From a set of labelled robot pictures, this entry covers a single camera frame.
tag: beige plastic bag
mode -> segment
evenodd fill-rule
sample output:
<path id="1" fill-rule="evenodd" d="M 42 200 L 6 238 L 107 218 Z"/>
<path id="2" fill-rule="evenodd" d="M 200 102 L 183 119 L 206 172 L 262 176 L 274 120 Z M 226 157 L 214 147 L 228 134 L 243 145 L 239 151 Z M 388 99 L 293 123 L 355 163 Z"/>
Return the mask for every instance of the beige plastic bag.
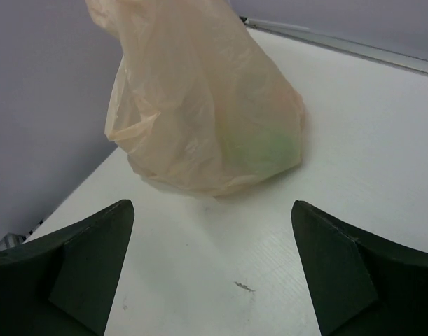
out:
<path id="1" fill-rule="evenodd" d="M 231 193 L 301 161 L 301 96 L 224 0 L 86 0 L 123 59 L 105 133 L 134 171 Z"/>

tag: gray wall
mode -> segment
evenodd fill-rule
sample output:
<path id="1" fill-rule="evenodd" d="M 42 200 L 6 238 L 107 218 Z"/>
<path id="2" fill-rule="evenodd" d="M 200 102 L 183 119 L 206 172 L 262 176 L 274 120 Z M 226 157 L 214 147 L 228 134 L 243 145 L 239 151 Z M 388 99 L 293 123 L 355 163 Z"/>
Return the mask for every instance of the gray wall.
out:
<path id="1" fill-rule="evenodd" d="M 119 43 L 84 0 L 0 0 L 0 238 L 38 223 L 114 149 Z"/>
<path id="2" fill-rule="evenodd" d="M 428 0 L 230 0 L 239 15 L 428 60 Z"/>

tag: white surface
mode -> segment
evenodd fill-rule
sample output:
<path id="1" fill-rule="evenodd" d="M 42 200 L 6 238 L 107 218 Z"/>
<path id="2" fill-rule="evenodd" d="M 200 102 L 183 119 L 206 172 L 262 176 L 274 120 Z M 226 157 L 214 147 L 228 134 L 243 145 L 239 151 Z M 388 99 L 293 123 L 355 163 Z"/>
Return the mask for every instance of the white surface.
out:
<path id="1" fill-rule="evenodd" d="M 291 229 L 297 199 L 428 251 L 428 77 L 251 35 L 304 96 L 301 167 L 240 195 L 195 199 L 152 188 L 116 150 L 34 235 L 133 201 L 106 336 L 319 335 Z"/>

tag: scratch mark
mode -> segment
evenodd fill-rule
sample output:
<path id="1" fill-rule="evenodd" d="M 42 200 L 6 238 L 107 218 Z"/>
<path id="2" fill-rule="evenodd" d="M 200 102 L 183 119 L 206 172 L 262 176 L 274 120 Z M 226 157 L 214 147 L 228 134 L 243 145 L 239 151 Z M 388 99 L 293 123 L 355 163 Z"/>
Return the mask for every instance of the scratch mark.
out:
<path id="1" fill-rule="evenodd" d="M 240 287 L 241 289 L 245 289 L 246 291 L 249 291 L 250 293 L 254 293 L 255 292 L 254 289 L 251 289 L 250 287 L 248 287 L 247 285 L 244 285 L 243 283 L 234 281 L 234 284 L 237 287 Z"/>
<path id="2" fill-rule="evenodd" d="M 123 301 L 122 301 L 122 308 L 123 308 L 123 310 L 126 312 L 127 311 L 127 309 L 128 309 L 128 306 L 127 306 L 127 304 L 126 304 L 126 300 L 127 300 L 127 298 L 126 297 L 124 297 L 123 298 Z"/>

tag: plastic bag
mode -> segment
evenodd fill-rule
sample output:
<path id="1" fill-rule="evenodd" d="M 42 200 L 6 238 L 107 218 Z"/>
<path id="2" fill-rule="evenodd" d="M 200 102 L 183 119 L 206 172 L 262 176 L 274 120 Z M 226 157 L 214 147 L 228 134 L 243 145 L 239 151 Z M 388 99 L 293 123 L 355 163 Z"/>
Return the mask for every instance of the plastic bag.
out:
<path id="1" fill-rule="evenodd" d="M 301 161 L 301 96 L 224 0 L 86 0 L 120 40 L 105 133 L 134 171 L 222 195 Z"/>

